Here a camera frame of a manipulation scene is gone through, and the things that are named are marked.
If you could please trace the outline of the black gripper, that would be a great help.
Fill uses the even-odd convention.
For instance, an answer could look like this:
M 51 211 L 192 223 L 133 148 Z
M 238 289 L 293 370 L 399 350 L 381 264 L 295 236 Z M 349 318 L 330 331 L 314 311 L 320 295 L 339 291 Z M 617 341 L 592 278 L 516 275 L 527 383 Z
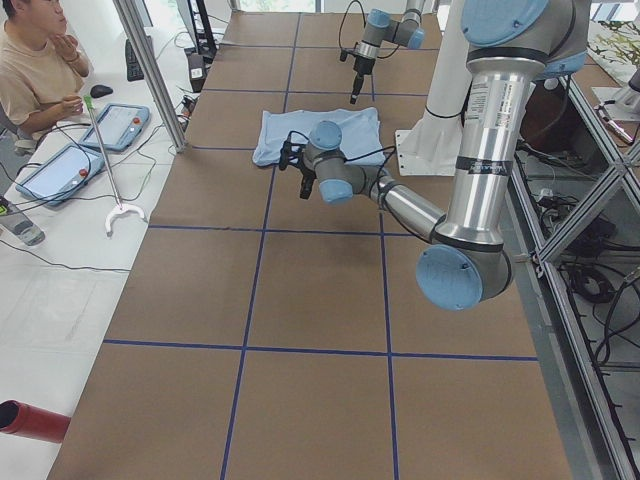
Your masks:
M 289 166 L 297 168 L 302 174 L 299 196 L 301 199 L 307 199 L 313 191 L 313 184 L 316 180 L 315 172 L 304 163 L 304 151 L 306 145 L 303 143 L 285 140 L 280 149 L 278 160 L 278 168 L 285 171 Z
M 353 70 L 356 72 L 349 103 L 356 104 L 362 90 L 364 77 L 372 74 L 376 61 L 376 46 L 369 43 L 356 43 L 353 48 L 342 48 L 340 61 L 345 62 L 348 56 L 354 57 Z

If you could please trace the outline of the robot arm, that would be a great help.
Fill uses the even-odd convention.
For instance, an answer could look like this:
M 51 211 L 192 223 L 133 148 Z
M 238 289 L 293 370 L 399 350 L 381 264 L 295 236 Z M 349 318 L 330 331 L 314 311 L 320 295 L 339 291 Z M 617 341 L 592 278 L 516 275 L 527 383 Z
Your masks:
M 364 195 L 425 241 L 416 280 L 436 306 L 465 310 L 500 295 L 512 267 L 498 223 L 531 87 L 583 66 L 589 8 L 586 1 L 452 4 L 424 115 L 396 143 L 399 154 L 444 164 L 453 179 L 446 209 L 385 168 L 347 157 L 332 121 L 290 133 L 279 168 L 301 173 L 302 197 L 318 190 L 336 205 Z
M 364 30 L 361 40 L 352 48 L 345 48 L 341 44 L 342 27 L 347 15 L 344 13 L 338 33 L 339 60 L 345 62 L 349 56 L 354 58 L 355 77 L 349 99 L 352 105 L 357 102 L 365 78 L 373 74 L 383 42 L 408 49 L 421 47 L 425 37 L 421 27 L 424 5 L 424 1 L 407 1 L 399 21 L 393 20 L 388 12 L 372 9 L 367 16 L 363 17 Z

